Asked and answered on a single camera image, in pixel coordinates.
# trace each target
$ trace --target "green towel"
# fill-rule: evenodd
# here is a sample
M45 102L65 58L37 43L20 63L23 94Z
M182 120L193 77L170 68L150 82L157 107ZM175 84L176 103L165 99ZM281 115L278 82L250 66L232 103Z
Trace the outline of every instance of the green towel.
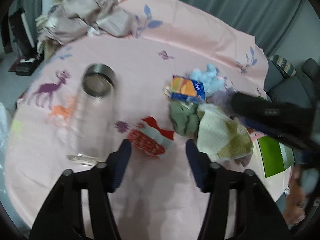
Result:
M170 120L177 134L196 137L200 122L196 114L197 108L196 104L192 104L188 109L175 100L170 101Z

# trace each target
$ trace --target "orange deer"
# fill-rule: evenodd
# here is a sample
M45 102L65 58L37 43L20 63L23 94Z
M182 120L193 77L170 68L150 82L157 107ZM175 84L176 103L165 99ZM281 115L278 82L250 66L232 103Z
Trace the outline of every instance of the orange deer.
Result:
M69 104L69 107L65 108L61 105L53 106L53 109L50 114L48 114L47 119L45 120L45 123L48 123L51 118L54 116L62 116L63 117L63 124L67 125L69 118L72 116L73 111L76 106L76 99L75 97L68 97L67 103ZM52 121L55 126L59 126L56 122Z

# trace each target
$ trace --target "green folder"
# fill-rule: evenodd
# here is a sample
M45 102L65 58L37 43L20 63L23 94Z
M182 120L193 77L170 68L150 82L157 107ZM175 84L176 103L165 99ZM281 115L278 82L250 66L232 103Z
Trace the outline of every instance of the green folder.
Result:
M292 149L271 137L258 139L266 178L285 171L294 164Z

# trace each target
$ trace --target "folded fabric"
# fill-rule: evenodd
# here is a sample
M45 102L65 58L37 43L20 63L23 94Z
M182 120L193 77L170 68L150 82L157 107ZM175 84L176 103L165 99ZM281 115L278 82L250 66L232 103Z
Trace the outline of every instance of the folded fabric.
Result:
M192 104L189 108L186 108L180 102L170 101L170 120L177 134L196 137L199 127L197 108L198 105L196 104Z
M197 147L211 161L235 160L252 152L253 143L246 128L225 116L218 107L202 104L198 115L201 121Z
M166 150L173 142L173 134L173 131L159 128L157 121L148 116L142 119L135 129L130 131L128 139L145 154L163 159Z
M116 37L127 35L132 19L117 4L117 0L63 0L36 19L38 40L65 44L86 35L91 26Z
M200 69L192 71L189 78L203 83L206 97L224 88L224 78L218 76L212 64L207 65L207 71L202 72Z

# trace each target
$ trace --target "blue stuffed toy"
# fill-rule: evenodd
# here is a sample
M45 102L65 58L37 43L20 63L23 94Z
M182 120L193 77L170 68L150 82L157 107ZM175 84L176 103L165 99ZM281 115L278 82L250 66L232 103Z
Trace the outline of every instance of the blue stuffed toy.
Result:
M192 71L189 78L203 83L206 98L224 88L224 78L218 76L212 64L207 65L207 71L202 72L200 69Z

